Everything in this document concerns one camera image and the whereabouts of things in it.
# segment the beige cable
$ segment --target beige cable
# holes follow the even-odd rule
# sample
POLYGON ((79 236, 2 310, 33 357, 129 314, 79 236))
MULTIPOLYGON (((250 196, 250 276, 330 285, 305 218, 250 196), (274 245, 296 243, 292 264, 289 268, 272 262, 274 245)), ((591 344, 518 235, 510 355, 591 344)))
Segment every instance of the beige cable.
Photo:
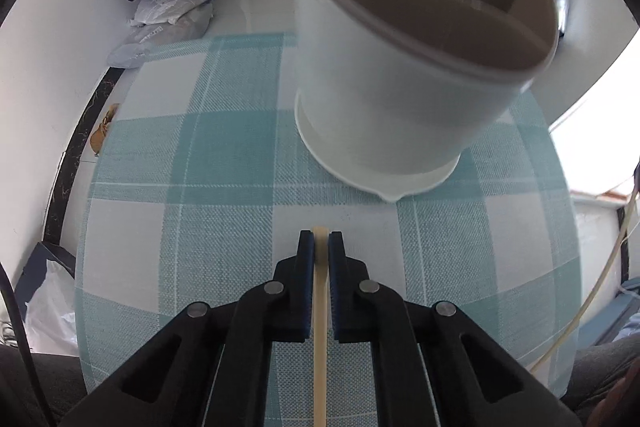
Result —
POLYGON ((329 229, 313 227, 316 244, 311 320, 314 328, 314 427, 326 427, 326 337, 328 331, 329 229))
POLYGON ((593 302, 593 299, 595 298, 596 294, 600 290, 602 284, 604 283, 604 280, 607 278, 607 275, 609 274, 609 271, 613 266, 613 261, 615 261, 616 256, 618 255, 618 251, 620 250, 620 246, 624 241, 626 229, 629 226, 629 221, 631 220, 632 209, 633 209, 633 206, 636 204, 636 196, 638 196, 637 185, 634 187, 634 190, 631 193, 631 199, 629 199, 629 202, 625 208, 625 219, 622 221, 622 225, 620 226, 620 233, 618 234, 618 238, 616 239, 616 242, 613 245, 613 250, 611 250, 611 254, 609 255, 609 258, 607 259, 607 264, 605 264, 604 268, 602 269, 602 273, 600 274, 600 277, 598 277, 598 280, 596 281, 594 287, 591 289, 591 292, 587 296, 586 300, 582 303, 582 306, 580 306, 580 309, 578 310, 575 317, 572 318, 569 325, 562 332, 562 335, 558 337, 558 339, 552 344, 552 346, 549 347, 547 352, 544 355, 542 355, 542 357, 540 357, 540 359, 531 367, 531 370, 530 370, 531 373, 535 373, 540 368, 540 366, 551 357, 553 352, 556 349, 558 349, 558 347, 565 340, 567 340, 569 335, 575 330, 576 326, 580 323, 580 319, 584 315, 584 312, 587 311, 587 308, 590 306, 591 302, 593 302))

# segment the black cable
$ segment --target black cable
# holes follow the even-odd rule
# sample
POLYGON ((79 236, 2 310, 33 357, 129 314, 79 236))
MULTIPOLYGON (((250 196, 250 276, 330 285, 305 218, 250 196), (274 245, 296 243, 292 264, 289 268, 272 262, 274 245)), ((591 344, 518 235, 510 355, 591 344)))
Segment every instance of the black cable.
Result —
POLYGON ((4 271, 4 267, 2 267, 2 263, 0 263, 0 293, 2 293, 2 299, 4 299, 6 310, 9 313, 9 320, 11 320, 11 325, 14 328, 15 338, 18 342, 18 349, 20 350, 20 355, 22 357, 22 361, 24 362, 24 367, 27 370, 27 375, 29 377, 31 388, 33 389, 33 394, 36 397, 38 406, 40 406, 40 411, 42 411, 42 415, 44 416, 44 419, 46 420, 49 427, 56 427, 56 421, 53 418, 53 413, 51 412, 51 409, 49 407, 49 402, 47 402, 47 397, 44 395, 42 385, 40 384, 40 379, 38 378, 38 374, 36 372, 36 366, 33 363, 31 349, 29 348, 29 341, 27 340, 27 334, 24 331, 22 317, 20 317, 18 302, 15 300, 14 289, 11 286, 9 277, 7 277, 6 272, 4 271))

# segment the white pot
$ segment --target white pot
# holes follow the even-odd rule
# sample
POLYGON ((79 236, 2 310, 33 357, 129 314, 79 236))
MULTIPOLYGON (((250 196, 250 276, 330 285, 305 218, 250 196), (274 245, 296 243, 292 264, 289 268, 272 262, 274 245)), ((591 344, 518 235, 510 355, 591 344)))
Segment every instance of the white pot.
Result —
POLYGON ((391 175, 455 160, 558 42, 553 0, 295 3, 300 110, 335 152, 391 175))

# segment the metal screw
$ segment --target metal screw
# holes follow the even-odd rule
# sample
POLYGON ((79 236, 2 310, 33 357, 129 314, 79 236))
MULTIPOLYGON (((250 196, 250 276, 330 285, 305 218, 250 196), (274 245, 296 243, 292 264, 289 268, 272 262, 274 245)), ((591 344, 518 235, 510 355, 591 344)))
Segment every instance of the metal screw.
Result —
POLYGON ((278 293, 281 293, 284 290, 284 284, 282 284, 280 281, 269 281, 267 284, 264 285, 264 291, 267 292, 269 295, 277 295, 278 293))
POLYGON ((360 291, 363 293, 375 293, 380 289, 380 284, 371 279, 360 281, 360 291))
POLYGON ((209 307, 204 302, 194 302, 193 304, 189 304, 187 315, 197 319, 198 317, 204 317, 207 311, 209 311, 209 307))
POLYGON ((451 317, 455 315, 456 310, 456 305, 449 301, 441 301, 436 304, 436 311, 438 312, 438 315, 442 315, 443 317, 451 317))

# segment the checkered tablecloth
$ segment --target checkered tablecloth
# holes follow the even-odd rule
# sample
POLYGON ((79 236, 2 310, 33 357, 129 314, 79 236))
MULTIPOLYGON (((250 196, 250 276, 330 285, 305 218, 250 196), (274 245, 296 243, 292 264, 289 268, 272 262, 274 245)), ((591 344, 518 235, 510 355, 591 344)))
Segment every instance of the checkered tablecloth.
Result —
MULTIPOLYGON (((526 92, 449 180, 396 204, 344 185, 298 137, 287 34, 158 48, 111 125, 78 251, 76 316, 89 390, 192 301, 238 299, 295 254, 301 229, 341 230, 347 254, 407 300, 448 299, 523 365, 580 304, 569 194, 526 92)), ((369 347, 330 341, 332 426, 375 425, 369 347)), ((566 387, 573 340, 540 378, 566 387)), ((268 426, 311 425, 312 345, 276 344, 268 426)))

